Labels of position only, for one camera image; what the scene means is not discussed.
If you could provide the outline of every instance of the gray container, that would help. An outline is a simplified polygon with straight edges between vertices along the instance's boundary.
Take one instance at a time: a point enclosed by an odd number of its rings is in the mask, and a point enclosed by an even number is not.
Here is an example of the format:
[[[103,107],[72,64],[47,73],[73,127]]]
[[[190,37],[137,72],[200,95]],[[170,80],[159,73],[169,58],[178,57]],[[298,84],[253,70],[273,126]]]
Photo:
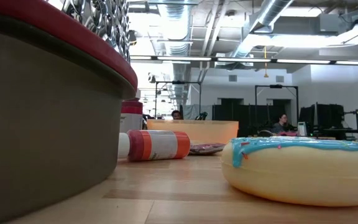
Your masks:
[[[0,222],[111,174],[121,101],[135,97],[134,85],[78,48],[0,15]]]

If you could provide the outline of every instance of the orange bin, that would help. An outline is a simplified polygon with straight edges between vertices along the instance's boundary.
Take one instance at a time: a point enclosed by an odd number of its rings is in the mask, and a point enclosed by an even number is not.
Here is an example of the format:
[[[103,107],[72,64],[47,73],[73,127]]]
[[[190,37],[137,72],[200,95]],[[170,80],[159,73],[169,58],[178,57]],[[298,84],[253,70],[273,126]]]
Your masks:
[[[226,144],[237,137],[238,121],[148,120],[149,130],[183,131],[192,142]]]

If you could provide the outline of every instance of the wooden surface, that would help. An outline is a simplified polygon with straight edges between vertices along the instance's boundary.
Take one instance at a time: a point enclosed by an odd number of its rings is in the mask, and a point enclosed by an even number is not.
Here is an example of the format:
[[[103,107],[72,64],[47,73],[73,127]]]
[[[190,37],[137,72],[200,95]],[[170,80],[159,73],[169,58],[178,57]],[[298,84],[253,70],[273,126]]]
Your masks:
[[[358,223],[358,207],[308,207],[247,195],[224,180],[219,156],[191,156],[120,161],[102,184],[12,223],[348,224]]]

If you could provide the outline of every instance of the metal decoration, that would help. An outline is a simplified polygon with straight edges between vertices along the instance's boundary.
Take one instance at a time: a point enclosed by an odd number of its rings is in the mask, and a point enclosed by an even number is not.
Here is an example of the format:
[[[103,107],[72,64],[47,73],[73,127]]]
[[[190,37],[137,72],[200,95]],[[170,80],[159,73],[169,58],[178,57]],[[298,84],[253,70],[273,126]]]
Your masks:
[[[82,23],[130,62],[127,0],[65,0],[62,11]]]

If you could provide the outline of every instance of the yellow donut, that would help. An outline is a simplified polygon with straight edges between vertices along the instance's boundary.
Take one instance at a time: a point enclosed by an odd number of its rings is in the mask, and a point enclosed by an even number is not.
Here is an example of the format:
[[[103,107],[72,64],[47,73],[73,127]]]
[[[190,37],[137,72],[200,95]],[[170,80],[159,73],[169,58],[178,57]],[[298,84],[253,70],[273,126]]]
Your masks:
[[[248,194],[302,205],[358,205],[358,142],[237,138],[221,160],[226,180]]]

